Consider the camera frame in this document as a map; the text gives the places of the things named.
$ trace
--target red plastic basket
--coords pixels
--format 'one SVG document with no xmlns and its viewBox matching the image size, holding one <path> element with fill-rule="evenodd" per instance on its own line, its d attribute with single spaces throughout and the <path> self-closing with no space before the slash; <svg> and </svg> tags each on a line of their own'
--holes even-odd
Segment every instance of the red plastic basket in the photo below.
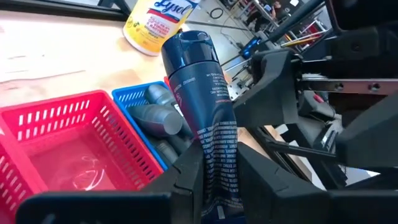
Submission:
<svg viewBox="0 0 398 224">
<path fill-rule="evenodd" d="M 0 207 L 10 216 L 32 194 L 140 190 L 163 172 L 104 91 L 0 108 L 0 128 Z"/>
</svg>

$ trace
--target table surface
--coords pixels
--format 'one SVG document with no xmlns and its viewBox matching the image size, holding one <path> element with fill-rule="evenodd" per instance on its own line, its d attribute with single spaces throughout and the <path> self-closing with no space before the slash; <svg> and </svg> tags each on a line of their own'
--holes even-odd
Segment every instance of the table surface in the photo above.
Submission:
<svg viewBox="0 0 398 224">
<path fill-rule="evenodd" d="M 125 40 L 123 22 L 0 11 L 0 107 L 163 80 L 161 56 Z M 271 126 L 266 128 L 283 139 Z M 267 154 L 246 129 L 239 141 Z M 311 179 L 311 172 L 293 160 Z"/>
</svg>

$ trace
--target yellow label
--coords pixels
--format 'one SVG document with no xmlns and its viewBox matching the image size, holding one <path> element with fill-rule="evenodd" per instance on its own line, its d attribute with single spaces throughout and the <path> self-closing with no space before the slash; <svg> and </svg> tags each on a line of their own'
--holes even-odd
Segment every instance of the yellow label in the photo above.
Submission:
<svg viewBox="0 0 398 224">
<path fill-rule="evenodd" d="M 159 53 L 163 43 L 177 33 L 195 6 L 186 0 L 140 0 L 123 27 L 126 38 Z"/>
</svg>

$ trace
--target black cable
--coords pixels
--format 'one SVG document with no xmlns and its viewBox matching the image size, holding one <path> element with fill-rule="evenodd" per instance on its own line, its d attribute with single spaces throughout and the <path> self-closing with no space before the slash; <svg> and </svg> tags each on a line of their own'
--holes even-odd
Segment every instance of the black cable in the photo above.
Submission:
<svg viewBox="0 0 398 224">
<path fill-rule="evenodd" d="M 235 81 L 235 79 L 238 77 L 238 75 L 240 73 L 242 73 L 243 71 L 245 71 L 245 69 L 247 69 L 249 67 L 249 65 L 243 65 L 243 67 L 234 75 L 234 77 L 232 77 L 232 81 Z"/>
<path fill-rule="evenodd" d="M 236 26 L 239 26 L 237 23 L 236 23 L 236 21 L 235 20 L 232 20 L 234 23 L 235 23 L 235 25 Z M 245 32 L 242 32 L 249 40 L 251 40 L 251 38 L 245 33 Z"/>
<path fill-rule="evenodd" d="M 224 65 L 232 62 L 233 60 L 237 59 L 238 57 L 240 57 L 240 55 L 236 55 L 233 58 L 228 59 L 226 62 L 222 63 L 221 66 L 224 66 Z"/>
<path fill-rule="evenodd" d="M 221 10 L 221 14 L 220 14 L 219 16 L 214 16 L 214 15 L 213 15 L 213 13 L 214 13 L 216 10 Z M 210 13 L 209 13 L 209 16 L 210 16 L 212 19 L 219 19 L 219 18 L 221 18 L 221 16 L 223 16 L 223 14 L 224 14 L 224 10 L 223 10 L 222 8 L 218 7 L 218 8 L 215 8 L 215 9 L 211 10 Z"/>
<path fill-rule="evenodd" d="M 223 15 L 223 13 L 221 13 L 221 15 L 219 16 L 219 17 L 213 17 L 213 15 L 212 15 L 212 13 L 215 11 L 215 10 L 222 10 L 223 11 L 223 13 L 224 13 L 224 10 L 221 8 L 221 7 L 217 7 L 217 8 L 215 8 L 215 9 L 213 9 L 210 13 L 209 12 L 207 12 L 209 15 L 210 15 L 210 17 L 212 18 L 212 19 L 219 19 L 222 15 Z M 226 20 L 224 21 L 224 23 L 223 23 L 223 26 L 225 26 L 225 24 L 226 24 L 226 21 L 228 21 L 228 19 L 230 19 L 232 17 L 232 14 L 230 14 L 229 16 L 228 16 L 228 18 L 226 18 Z M 249 40 L 250 40 L 250 38 L 248 37 L 248 35 L 246 35 L 246 33 L 245 32 L 242 32 Z M 232 45 L 232 46 L 234 46 L 236 49 L 238 49 L 238 50 L 241 50 L 241 48 L 240 47 L 238 47 L 237 45 L 236 45 L 236 43 L 238 43 L 233 37 L 231 37 L 230 35 L 228 35 L 228 34 L 225 34 L 225 33 L 223 33 L 223 28 L 221 28 L 220 29 L 220 34 L 221 35 L 223 35 L 229 42 L 230 42 L 230 44 Z"/>
</svg>

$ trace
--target black plastic bracket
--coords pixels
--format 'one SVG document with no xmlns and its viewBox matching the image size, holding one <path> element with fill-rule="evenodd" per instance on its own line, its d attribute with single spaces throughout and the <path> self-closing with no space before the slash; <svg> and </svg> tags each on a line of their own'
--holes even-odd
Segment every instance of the black plastic bracket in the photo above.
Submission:
<svg viewBox="0 0 398 224">
<path fill-rule="evenodd" d="M 336 139 L 338 159 L 350 167 L 398 166 L 398 93 L 361 113 Z"/>
<path fill-rule="evenodd" d="M 395 190 L 330 190 L 327 223 L 397 223 Z"/>
<path fill-rule="evenodd" d="M 295 77 L 291 66 L 294 52 L 279 49 L 260 53 L 260 56 L 261 61 L 253 60 L 252 66 L 255 72 L 264 75 L 234 103 L 238 126 L 255 128 L 297 122 Z"/>
<path fill-rule="evenodd" d="M 328 193 L 238 143 L 239 189 L 246 223 L 325 223 Z"/>
<path fill-rule="evenodd" d="M 263 127 L 260 128 L 248 128 L 249 133 L 253 136 L 253 138 L 260 144 L 264 152 L 272 159 L 272 161 L 276 162 L 283 169 L 290 172 L 293 175 L 307 181 L 311 182 L 306 174 L 301 170 L 301 168 L 293 161 L 293 159 L 283 152 L 277 152 L 269 147 L 269 138 L 272 137 L 271 133 Z"/>
<path fill-rule="evenodd" d="M 47 192 L 25 200 L 16 223 L 170 223 L 170 198 L 170 193 Z"/>
</svg>

